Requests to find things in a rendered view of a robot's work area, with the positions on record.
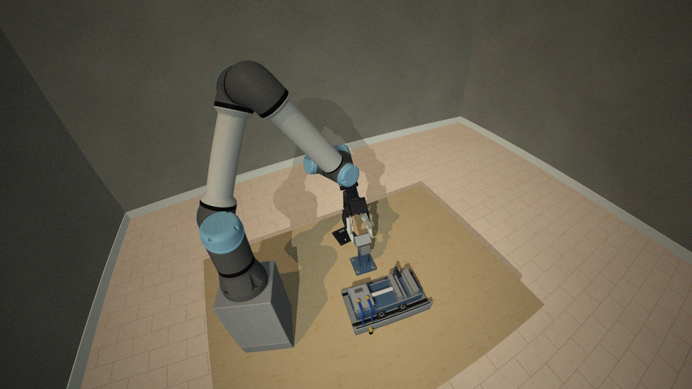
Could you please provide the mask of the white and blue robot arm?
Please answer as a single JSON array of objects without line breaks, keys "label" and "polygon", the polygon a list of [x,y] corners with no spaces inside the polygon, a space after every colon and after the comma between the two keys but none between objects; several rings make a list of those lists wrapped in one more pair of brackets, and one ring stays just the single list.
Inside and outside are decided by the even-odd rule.
[{"label": "white and blue robot arm", "polygon": [[244,60],[227,66],[218,74],[216,90],[217,123],[197,224],[224,297],[231,302],[247,302],[261,294],[269,281],[266,269],[253,256],[233,196],[245,122],[253,111],[268,118],[305,153],[307,174],[321,174],[338,186],[351,187],[359,178],[359,170],[348,146],[333,147],[263,65]]}]

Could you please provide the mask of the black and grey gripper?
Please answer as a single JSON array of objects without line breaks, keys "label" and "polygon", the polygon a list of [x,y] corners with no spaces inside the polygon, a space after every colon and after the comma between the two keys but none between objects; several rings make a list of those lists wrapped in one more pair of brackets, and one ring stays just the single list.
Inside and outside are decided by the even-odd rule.
[{"label": "black and grey gripper", "polygon": [[[358,186],[358,182],[356,182]],[[361,215],[361,220],[365,223],[365,227],[367,228],[368,232],[370,232],[370,237],[372,239],[372,229],[371,229],[371,222],[370,222],[370,212],[367,207],[367,203],[365,201],[365,197],[360,198],[358,196],[357,192],[357,186],[354,184],[351,187],[344,187],[340,186],[340,190],[345,190],[346,194],[348,196],[348,201],[344,202],[344,210],[343,210],[343,223],[344,227],[348,231],[349,238],[351,239],[352,243],[354,244],[354,236],[352,235],[353,232],[353,219],[351,218],[353,215]],[[349,189],[351,188],[351,189]],[[347,191],[348,189],[348,191]],[[354,190],[354,191],[353,191]],[[350,195],[349,195],[350,193]],[[355,195],[354,195],[355,193]],[[348,206],[348,208],[347,208]],[[368,210],[368,211],[367,211]],[[351,217],[349,217],[349,212],[351,214]],[[369,220],[369,221],[368,221]]]}]

